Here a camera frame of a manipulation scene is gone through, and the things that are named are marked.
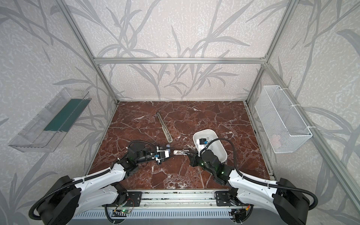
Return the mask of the white mini stapler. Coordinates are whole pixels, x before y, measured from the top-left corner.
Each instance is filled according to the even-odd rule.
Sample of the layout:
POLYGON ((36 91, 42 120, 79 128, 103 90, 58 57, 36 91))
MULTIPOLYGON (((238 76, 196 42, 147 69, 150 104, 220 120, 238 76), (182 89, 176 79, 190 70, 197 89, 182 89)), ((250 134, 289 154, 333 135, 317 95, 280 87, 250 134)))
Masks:
POLYGON ((188 155, 189 154, 189 150, 174 150, 173 155, 188 155))

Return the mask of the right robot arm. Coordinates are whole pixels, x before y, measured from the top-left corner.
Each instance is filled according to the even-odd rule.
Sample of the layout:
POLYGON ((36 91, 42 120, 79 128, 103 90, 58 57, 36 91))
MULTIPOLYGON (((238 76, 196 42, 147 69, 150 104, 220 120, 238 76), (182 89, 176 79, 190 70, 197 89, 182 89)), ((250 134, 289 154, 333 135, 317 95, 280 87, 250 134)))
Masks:
POLYGON ((306 224, 308 212, 318 204, 315 194, 295 187, 289 180, 263 180, 242 173, 221 163, 212 151, 202 155, 190 152, 187 156, 192 167, 201 167, 216 183, 230 187, 228 193, 233 203, 259 206, 279 215, 288 225, 306 224))

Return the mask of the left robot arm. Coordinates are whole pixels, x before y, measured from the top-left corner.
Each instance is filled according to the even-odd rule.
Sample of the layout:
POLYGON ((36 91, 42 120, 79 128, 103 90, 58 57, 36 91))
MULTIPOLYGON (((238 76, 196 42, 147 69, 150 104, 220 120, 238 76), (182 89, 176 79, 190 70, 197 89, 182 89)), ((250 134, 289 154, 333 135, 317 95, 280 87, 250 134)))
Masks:
POLYGON ((147 141, 131 141, 127 153, 110 167, 71 179, 59 178, 49 191, 29 209, 29 218, 45 225, 66 225, 74 216, 100 205, 113 204, 125 193, 120 181, 137 172, 141 163, 156 158, 158 146, 147 141))

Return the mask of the white plastic tray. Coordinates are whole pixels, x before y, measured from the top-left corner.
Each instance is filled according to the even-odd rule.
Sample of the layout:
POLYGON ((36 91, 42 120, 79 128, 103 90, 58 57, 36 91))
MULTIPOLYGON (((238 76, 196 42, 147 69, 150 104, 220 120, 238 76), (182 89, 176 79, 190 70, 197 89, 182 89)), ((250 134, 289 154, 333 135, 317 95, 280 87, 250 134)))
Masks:
MULTIPOLYGON (((200 151, 206 146, 206 144, 200 143, 200 139, 206 139, 207 143, 209 143, 216 138, 218 138, 217 134, 211 129, 198 131, 193 135, 193 141, 196 145, 196 149, 198 150, 199 157, 201 156, 200 151)), ((218 157, 221 163, 225 163, 227 161, 227 152, 220 140, 213 142, 208 149, 218 157)))

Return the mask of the pink object in basket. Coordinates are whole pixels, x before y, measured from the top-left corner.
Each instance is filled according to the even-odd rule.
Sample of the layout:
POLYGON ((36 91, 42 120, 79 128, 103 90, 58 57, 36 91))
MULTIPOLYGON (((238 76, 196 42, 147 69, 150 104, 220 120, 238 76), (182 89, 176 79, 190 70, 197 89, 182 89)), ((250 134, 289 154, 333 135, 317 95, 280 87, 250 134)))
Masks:
POLYGON ((274 149, 280 148, 282 145, 281 136, 280 135, 272 135, 272 137, 270 138, 270 142, 274 149))

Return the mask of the green circuit board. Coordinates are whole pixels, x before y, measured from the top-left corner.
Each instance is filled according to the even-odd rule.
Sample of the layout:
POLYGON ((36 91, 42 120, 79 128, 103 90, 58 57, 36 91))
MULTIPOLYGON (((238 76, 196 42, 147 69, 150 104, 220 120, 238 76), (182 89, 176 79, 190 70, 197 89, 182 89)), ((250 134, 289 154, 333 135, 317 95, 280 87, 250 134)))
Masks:
POLYGON ((131 209, 114 210, 113 215, 116 217, 126 217, 131 212, 131 209))

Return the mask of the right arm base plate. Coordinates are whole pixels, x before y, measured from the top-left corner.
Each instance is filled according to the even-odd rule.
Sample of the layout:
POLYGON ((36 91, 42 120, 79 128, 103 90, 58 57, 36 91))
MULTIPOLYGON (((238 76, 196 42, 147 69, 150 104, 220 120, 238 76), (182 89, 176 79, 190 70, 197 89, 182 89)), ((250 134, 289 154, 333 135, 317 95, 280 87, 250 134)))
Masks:
POLYGON ((241 206, 243 203, 228 191, 216 191, 214 193, 217 206, 241 206))

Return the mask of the aluminium front rail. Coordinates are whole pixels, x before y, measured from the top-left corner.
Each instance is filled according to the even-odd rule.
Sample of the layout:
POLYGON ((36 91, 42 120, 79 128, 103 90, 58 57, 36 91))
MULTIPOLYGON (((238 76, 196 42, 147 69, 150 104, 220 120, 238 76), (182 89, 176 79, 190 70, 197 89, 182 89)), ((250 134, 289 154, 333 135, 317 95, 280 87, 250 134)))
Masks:
MULTIPOLYGON (((265 188, 259 189, 260 193, 252 193, 249 190, 239 189, 235 191, 234 189, 179 189, 179 190, 129 190, 131 191, 141 191, 142 199, 139 207, 134 207, 136 209, 167 209, 167 208, 215 208, 215 207, 227 207, 227 208, 237 208, 240 206, 217 206, 214 193, 216 191, 228 191, 229 194, 236 197, 240 200, 245 206, 252 204, 254 206, 267 209, 275 210, 273 204, 275 194, 272 192, 266 193, 265 188)), ((76 212, 81 213, 85 212, 103 205, 110 205, 111 207, 116 207, 114 204, 115 199, 118 197, 118 193, 115 190, 110 188, 105 188, 104 190, 96 191, 94 194, 89 194, 84 199, 80 199, 77 206, 78 209, 76 212)))

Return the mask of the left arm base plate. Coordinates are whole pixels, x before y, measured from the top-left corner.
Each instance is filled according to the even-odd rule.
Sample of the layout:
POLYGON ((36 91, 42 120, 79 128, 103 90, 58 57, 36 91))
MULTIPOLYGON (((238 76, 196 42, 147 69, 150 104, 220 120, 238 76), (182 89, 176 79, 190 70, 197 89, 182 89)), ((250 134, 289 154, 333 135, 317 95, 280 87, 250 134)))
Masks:
POLYGON ((116 206, 139 207, 142 199, 141 191, 122 192, 115 199, 116 206))

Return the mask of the clear acrylic wall shelf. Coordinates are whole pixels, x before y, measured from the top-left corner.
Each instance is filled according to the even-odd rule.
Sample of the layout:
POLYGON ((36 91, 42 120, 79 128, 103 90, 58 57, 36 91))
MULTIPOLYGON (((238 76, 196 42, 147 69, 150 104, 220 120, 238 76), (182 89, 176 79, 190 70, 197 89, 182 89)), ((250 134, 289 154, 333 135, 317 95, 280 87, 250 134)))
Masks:
POLYGON ((88 91, 63 88, 8 145, 20 152, 54 152, 91 100, 88 91))

